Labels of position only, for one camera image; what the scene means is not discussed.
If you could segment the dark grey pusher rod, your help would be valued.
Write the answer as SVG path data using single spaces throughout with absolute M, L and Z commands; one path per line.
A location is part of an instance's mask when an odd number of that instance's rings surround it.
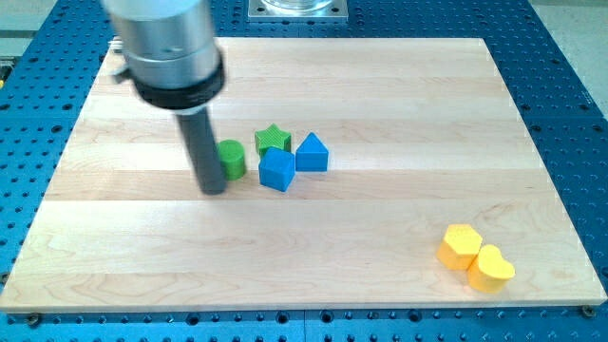
M 226 189 L 226 179 L 207 107 L 177 111 L 176 118 L 200 191 L 205 195 L 221 194 Z

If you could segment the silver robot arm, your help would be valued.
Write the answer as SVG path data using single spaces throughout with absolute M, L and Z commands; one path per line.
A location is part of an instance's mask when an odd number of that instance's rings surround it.
M 139 96 L 176 115 L 200 191 L 226 189 L 208 103 L 225 82 L 210 5 L 204 0 L 103 0 L 123 42 Z

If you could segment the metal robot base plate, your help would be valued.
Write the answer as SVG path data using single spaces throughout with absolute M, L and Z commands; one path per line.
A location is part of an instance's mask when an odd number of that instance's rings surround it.
M 249 0 L 250 22 L 337 20 L 349 18 L 347 0 Z

